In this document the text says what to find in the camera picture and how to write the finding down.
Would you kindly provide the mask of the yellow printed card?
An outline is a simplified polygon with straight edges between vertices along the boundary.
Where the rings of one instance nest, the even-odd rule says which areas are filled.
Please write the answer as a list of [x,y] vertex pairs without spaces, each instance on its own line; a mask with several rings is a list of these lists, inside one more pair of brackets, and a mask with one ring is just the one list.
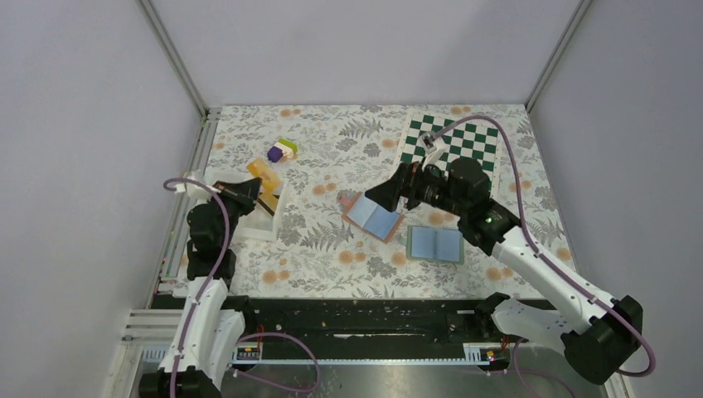
[[282,181],[272,167],[262,158],[256,158],[254,161],[250,162],[246,169],[253,177],[259,177],[262,179],[262,187],[267,192],[275,191],[281,184]]

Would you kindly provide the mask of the clear plastic divided tray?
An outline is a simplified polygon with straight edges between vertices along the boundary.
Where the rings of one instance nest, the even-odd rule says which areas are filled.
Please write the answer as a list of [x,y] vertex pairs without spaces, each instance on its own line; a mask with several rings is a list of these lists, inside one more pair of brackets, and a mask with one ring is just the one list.
[[[253,176],[249,173],[238,171],[209,171],[205,174],[205,179],[208,184],[217,181],[222,182],[244,182],[251,179]],[[282,225],[284,208],[288,204],[288,194],[290,186],[286,182],[282,182],[280,187],[274,190],[274,194],[278,195],[279,202],[273,209],[274,214],[271,216],[260,204],[247,216],[242,216],[233,233],[238,239],[256,239],[266,241],[276,241],[279,228]]]

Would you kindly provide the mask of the brown leather wallet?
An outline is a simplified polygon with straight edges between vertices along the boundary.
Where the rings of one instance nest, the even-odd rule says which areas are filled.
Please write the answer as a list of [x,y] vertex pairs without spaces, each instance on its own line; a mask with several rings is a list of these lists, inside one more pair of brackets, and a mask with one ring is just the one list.
[[338,203],[343,207],[342,219],[377,240],[388,244],[399,229],[405,216],[368,199],[364,192],[356,195],[339,195]]

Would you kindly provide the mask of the green card holder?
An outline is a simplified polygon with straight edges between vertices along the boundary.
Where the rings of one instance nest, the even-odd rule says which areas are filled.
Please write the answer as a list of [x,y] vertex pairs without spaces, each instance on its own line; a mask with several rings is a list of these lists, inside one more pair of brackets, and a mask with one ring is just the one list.
[[395,238],[412,260],[461,264],[464,261],[464,238],[459,230],[427,226],[408,226]]

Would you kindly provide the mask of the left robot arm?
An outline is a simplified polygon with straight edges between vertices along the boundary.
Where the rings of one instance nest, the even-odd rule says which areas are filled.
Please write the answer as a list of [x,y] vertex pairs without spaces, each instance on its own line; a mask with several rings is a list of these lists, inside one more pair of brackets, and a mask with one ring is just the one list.
[[256,207],[262,180],[174,177],[163,186],[198,199],[187,213],[187,297],[175,336],[158,369],[141,377],[141,397],[219,397],[235,344],[246,329],[242,311],[223,309],[235,273],[230,247],[241,217]]

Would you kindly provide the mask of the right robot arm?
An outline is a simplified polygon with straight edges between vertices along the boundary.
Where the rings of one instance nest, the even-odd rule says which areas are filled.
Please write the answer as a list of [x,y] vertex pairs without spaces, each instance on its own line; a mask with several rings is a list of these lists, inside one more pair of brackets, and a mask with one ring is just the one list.
[[642,346],[642,305],[629,295],[615,298],[558,264],[538,247],[524,221],[490,197],[489,186],[478,161],[460,158],[448,172],[401,163],[365,196],[387,211],[404,198],[409,210],[428,204],[457,216],[469,244],[517,272],[554,307],[527,307],[493,294],[476,311],[498,332],[562,354],[582,378],[603,385]]

